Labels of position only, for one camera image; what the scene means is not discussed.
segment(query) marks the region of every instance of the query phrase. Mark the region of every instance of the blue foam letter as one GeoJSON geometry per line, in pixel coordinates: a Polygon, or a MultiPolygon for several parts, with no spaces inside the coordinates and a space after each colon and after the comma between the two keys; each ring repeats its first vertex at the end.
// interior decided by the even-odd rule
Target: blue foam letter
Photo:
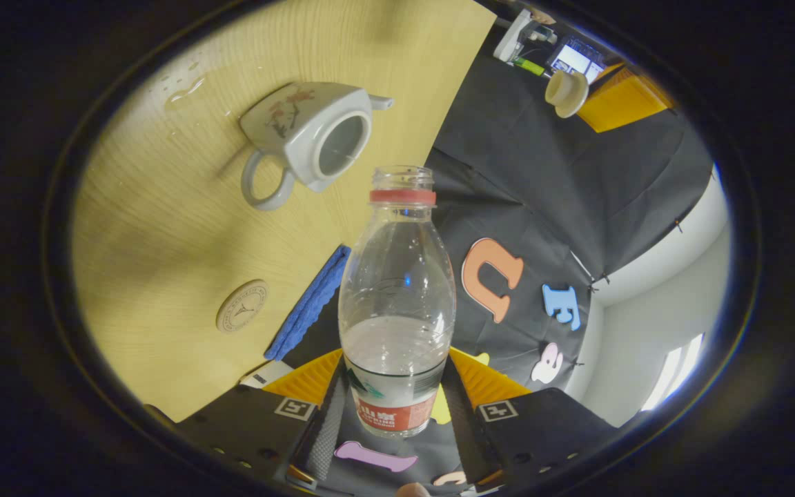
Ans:
{"type": "Polygon", "coordinates": [[[560,309],[556,318],[561,323],[569,323],[572,321],[572,331],[578,330],[581,327],[581,318],[578,317],[578,301],[575,298],[575,289],[569,287],[569,290],[551,290],[548,285],[542,285],[542,294],[545,298],[545,311],[548,315],[554,315],[554,312],[560,309]]]}

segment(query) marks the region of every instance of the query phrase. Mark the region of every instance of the plastic water bottle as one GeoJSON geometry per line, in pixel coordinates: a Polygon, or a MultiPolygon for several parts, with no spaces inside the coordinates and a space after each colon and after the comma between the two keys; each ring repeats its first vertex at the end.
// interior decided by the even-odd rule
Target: plastic water bottle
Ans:
{"type": "Polygon", "coordinates": [[[340,340],[357,417],[385,438],[428,427],[455,322],[455,281],[431,223],[431,170],[373,174],[373,216],[345,266],[340,340]]]}

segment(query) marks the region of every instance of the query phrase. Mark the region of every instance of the desk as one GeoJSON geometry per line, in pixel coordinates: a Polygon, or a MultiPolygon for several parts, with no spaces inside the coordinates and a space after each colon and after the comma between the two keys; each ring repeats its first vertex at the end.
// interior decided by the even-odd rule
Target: desk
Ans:
{"type": "MultiPolygon", "coordinates": [[[[129,96],[92,150],[72,223],[86,327],[142,401],[176,421],[261,364],[284,318],[366,223],[373,168],[423,164],[494,15],[472,0],[291,0],[232,22],[129,96]],[[395,98],[357,163],[322,194],[297,184],[277,211],[244,201],[237,119],[291,81],[395,98]],[[247,327],[215,326],[237,286],[268,282],[247,327]]],[[[262,188],[280,169],[263,163],[262,188]]]]}

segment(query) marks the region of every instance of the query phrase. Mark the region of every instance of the coaster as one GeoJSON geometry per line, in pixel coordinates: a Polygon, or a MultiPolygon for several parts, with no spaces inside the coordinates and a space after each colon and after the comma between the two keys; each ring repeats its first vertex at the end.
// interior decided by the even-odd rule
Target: coaster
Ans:
{"type": "Polygon", "coordinates": [[[234,333],[247,325],[262,309],[268,297],[268,284],[263,280],[248,281],[237,287],[217,312],[217,329],[234,333]]]}

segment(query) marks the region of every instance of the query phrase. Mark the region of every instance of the computer screen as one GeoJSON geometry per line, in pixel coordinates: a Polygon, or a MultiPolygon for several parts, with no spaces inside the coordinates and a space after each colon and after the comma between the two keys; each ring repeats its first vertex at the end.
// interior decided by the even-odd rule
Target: computer screen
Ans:
{"type": "Polygon", "coordinates": [[[577,38],[570,37],[560,50],[551,56],[550,66],[554,70],[565,70],[565,72],[581,72],[592,83],[597,76],[603,72],[603,54],[599,53],[594,47],[584,43],[577,38]]]}

